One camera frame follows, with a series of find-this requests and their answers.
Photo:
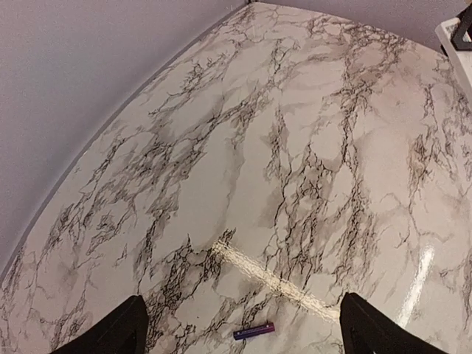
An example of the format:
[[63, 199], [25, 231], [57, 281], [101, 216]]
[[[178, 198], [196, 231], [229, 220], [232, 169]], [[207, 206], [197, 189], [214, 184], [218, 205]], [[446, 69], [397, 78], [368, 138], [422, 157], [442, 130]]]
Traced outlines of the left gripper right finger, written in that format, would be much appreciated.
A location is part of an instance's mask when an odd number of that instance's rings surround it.
[[402, 329], [356, 293], [344, 295], [339, 321], [346, 354], [445, 354], [444, 351]]

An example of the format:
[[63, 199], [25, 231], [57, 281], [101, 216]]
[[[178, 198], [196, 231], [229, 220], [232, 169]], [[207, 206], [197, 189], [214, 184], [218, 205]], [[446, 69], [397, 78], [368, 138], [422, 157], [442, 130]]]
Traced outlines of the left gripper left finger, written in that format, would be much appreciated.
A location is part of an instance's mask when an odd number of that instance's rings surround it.
[[141, 295], [128, 297], [96, 325], [52, 354], [143, 354], [149, 316]]

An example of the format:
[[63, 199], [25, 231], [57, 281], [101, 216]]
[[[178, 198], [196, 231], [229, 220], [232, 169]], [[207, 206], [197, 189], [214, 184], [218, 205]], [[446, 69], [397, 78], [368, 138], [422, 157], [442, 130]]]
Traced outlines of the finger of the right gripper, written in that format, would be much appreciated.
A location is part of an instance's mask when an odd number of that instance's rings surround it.
[[455, 50], [471, 50], [471, 4], [457, 15], [457, 28], [451, 37]]

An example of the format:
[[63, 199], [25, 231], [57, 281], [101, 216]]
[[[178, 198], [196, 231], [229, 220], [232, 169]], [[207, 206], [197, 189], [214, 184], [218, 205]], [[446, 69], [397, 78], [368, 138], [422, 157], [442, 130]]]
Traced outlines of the dark blue AAA battery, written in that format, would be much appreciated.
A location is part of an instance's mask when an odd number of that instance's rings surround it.
[[235, 341], [250, 339], [255, 336], [260, 336], [267, 333], [273, 333], [275, 331], [275, 326], [272, 322], [267, 322], [262, 325], [255, 327], [250, 327], [246, 329], [236, 330], [233, 333], [233, 338]]

